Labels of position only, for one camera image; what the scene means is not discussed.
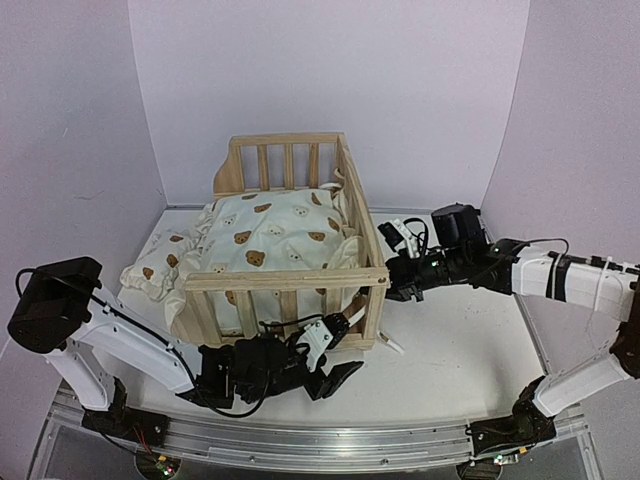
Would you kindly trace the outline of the bear print cushion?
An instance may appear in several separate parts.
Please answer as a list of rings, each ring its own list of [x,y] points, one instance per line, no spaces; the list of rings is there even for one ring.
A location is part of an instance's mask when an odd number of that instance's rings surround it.
[[[364,316],[343,345],[368,349],[390,284],[362,198],[336,183],[250,192],[207,205],[164,301],[169,331],[218,347],[257,333],[261,321],[345,312]]]

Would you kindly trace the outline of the wooden pet bed frame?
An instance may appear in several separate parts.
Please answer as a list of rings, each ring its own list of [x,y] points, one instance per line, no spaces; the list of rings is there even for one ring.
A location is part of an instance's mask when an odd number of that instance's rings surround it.
[[[289,337],[312,314],[349,319],[341,349],[374,346],[389,273],[341,133],[235,136],[165,301],[169,331],[220,347],[273,324]]]

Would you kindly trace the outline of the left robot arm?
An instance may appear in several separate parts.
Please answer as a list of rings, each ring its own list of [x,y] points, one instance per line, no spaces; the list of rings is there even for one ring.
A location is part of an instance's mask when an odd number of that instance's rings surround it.
[[[323,370],[327,352],[364,316],[361,296],[345,312],[261,321],[249,338],[210,348],[185,344],[127,309],[102,286],[101,269],[94,259],[78,257],[20,270],[19,301],[7,330],[16,343],[51,363],[114,437],[134,428],[134,415],[125,408],[124,385],[105,371],[95,349],[226,418],[238,416],[232,410],[236,399],[250,407],[244,417],[267,398],[298,388],[313,400],[326,399],[363,365],[350,361]]]

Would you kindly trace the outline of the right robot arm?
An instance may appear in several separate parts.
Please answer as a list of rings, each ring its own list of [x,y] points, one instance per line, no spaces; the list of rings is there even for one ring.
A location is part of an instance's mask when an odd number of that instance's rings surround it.
[[[386,296],[420,301],[437,288],[467,286],[584,314],[584,326],[606,319],[617,329],[575,364],[531,382],[496,433],[514,443],[550,429],[557,414],[613,385],[639,377],[639,268],[610,257],[575,256],[567,239],[490,241],[480,212],[455,203],[379,225],[393,251]]]

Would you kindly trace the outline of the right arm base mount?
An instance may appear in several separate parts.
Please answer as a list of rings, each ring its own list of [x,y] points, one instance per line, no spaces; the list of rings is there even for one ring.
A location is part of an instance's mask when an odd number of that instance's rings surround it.
[[[471,438],[475,457],[512,452],[521,447],[532,447],[556,436],[553,420],[546,417],[505,416],[472,422],[465,434]]]

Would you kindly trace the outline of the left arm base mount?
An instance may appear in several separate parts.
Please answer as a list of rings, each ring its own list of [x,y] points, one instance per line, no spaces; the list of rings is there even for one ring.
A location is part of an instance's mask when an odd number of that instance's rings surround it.
[[[126,398],[119,397],[114,398],[106,410],[84,409],[82,426],[115,439],[161,447],[167,435],[169,417],[129,407]]]

